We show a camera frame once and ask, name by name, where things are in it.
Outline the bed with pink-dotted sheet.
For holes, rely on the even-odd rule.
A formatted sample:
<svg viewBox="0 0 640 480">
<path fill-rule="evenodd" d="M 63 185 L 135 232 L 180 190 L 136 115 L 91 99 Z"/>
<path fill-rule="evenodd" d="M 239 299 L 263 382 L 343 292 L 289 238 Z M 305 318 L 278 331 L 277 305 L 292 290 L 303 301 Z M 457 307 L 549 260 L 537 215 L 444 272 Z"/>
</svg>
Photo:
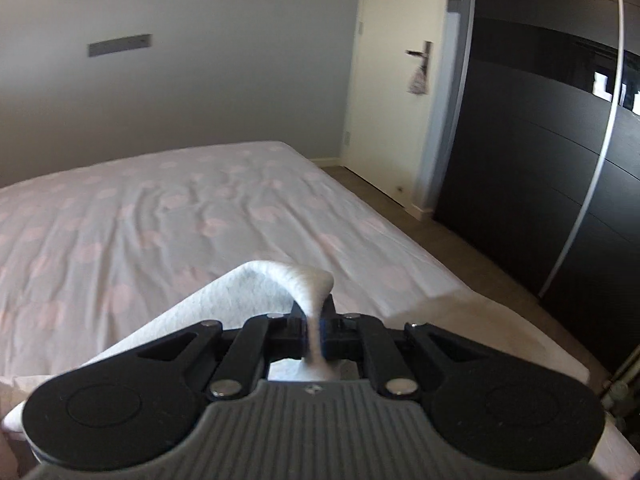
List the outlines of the bed with pink-dotted sheet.
<svg viewBox="0 0 640 480">
<path fill-rule="evenodd" d="M 589 378 L 280 142 L 182 148 L 2 188 L 1 373 L 70 370 L 252 260 L 330 272 L 342 312 L 431 323 Z"/>
</svg>

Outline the black sliding wardrobe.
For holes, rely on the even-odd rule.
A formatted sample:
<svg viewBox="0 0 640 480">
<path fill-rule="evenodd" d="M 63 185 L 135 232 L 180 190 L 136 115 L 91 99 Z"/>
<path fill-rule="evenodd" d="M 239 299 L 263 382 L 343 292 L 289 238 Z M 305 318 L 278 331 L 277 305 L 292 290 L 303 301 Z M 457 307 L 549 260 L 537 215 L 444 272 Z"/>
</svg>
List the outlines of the black sliding wardrobe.
<svg viewBox="0 0 640 480">
<path fill-rule="evenodd" d="M 623 365 L 639 343 L 639 0 L 475 0 L 435 217 Z"/>
</svg>

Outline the cream room door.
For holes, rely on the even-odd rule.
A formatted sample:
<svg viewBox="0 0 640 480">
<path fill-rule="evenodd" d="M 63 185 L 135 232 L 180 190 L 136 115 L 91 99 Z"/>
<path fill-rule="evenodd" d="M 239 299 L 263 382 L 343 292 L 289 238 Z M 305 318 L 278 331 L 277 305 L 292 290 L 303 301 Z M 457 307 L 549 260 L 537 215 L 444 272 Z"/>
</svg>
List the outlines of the cream room door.
<svg viewBox="0 0 640 480">
<path fill-rule="evenodd" d="M 405 209 L 416 191 L 438 70 L 447 0 L 359 0 L 344 127 L 343 165 Z M 406 50 L 433 43 L 428 93 L 410 80 L 420 58 Z"/>
</svg>

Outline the grey wall plate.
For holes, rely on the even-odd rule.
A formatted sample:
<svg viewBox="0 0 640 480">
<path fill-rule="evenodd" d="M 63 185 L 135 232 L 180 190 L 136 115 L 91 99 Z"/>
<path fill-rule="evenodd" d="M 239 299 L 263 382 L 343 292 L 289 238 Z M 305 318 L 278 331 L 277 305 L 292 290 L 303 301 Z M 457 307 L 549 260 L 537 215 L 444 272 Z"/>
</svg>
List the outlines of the grey wall plate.
<svg viewBox="0 0 640 480">
<path fill-rule="evenodd" d="M 142 34 L 94 42 L 88 44 L 88 57 L 96 58 L 102 55 L 146 49 L 152 46 L 152 38 L 151 34 Z"/>
</svg>

